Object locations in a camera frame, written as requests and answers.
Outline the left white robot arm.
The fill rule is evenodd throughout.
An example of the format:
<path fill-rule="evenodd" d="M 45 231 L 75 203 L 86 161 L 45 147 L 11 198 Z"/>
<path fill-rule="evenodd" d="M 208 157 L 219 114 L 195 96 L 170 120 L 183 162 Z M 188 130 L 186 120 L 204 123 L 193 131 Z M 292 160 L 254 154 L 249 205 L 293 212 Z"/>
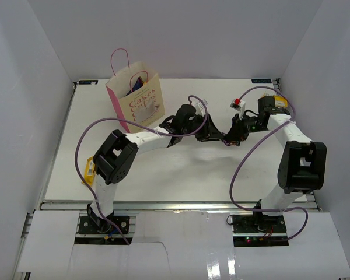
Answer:
<path fill-rule="evenodd" d="M 202 104 L 184 104 L 152 132 L 125 134 L 114 130 L 93 157 L 97 200 L 87 206 L 91 224 L 100 233 L 108 232 L 114 213 L 114 197 L 137 155 L 179 143 L 185 134 L 200 142 L 222 141 L 224 134 L 202 112 Z"/>

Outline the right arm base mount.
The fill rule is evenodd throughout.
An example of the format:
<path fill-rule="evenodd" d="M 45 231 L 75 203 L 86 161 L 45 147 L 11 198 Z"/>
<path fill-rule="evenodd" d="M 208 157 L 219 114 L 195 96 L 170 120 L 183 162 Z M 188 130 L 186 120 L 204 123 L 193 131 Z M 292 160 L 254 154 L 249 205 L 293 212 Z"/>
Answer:
<path fill-rule="evenodd" d="M 232 227 L 236 247 L 278 246 L 288 242 L 284 217 L 267 216 L 261 213 L 251 215 L 229 215 L 227 225 Z"/>

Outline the dark snack bar edge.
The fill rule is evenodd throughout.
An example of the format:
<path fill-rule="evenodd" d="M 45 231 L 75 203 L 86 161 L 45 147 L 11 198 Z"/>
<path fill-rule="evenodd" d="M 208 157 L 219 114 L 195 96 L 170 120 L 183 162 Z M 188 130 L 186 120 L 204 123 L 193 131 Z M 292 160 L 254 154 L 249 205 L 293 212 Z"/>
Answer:
<path fill-rule="evenodd" d="M 227 141 L 227 140 L 223 140 L 223 143 L 226 146 L 240 146 L 240 141 Z"/>

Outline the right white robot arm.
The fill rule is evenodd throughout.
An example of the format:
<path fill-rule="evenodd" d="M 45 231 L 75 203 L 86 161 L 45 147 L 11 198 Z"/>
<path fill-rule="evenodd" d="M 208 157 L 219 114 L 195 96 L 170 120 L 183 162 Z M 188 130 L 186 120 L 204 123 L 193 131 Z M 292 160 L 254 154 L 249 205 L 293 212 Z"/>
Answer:
<path fill-rule="evenodd" d="M 252 210 L 252 227 L 264 233 L 296 199 L 322 188 L 327 147 L 307 137 L 292 121 L 287 105 L 275 96 L 259 98 L 258 112 L 253 116 L 248 115 L 249 111 L 240 99 L 234 99 L 231 107 L 237 114 L 225 136 L 227 143 L 239 145 L 251 133 L 266 131 L 268 135 L 275 135 L 284 149 L 276 186 Z"/>

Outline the purple Krokant snack bag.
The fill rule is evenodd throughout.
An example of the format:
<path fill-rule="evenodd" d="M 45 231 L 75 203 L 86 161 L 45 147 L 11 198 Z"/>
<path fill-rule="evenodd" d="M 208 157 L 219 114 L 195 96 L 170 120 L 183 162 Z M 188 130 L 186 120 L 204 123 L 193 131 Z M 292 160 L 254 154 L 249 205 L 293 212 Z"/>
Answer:
<path fill-rule="evenodd" d="M 138 90 L 144 85 L 143 79 L 139 76 L 138 79 L 135 82 L 135 85 L 132 87 L 132 89 L 128 92 L 128 94 L 131 94 L 132 92 Z"/>

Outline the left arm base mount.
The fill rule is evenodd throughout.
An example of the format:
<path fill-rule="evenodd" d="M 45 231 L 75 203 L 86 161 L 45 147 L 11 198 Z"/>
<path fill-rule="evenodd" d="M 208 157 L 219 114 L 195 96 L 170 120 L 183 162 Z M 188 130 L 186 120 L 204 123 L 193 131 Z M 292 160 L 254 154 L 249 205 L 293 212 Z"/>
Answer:
<path fill-rule="evenodd" d="M 97 217 L 82 215 L 79 219 L 76 238 L 77 244 L 128 245 L 132 241 L 131 217 L 127 215 L 110 215 L 114 224 Z"/>

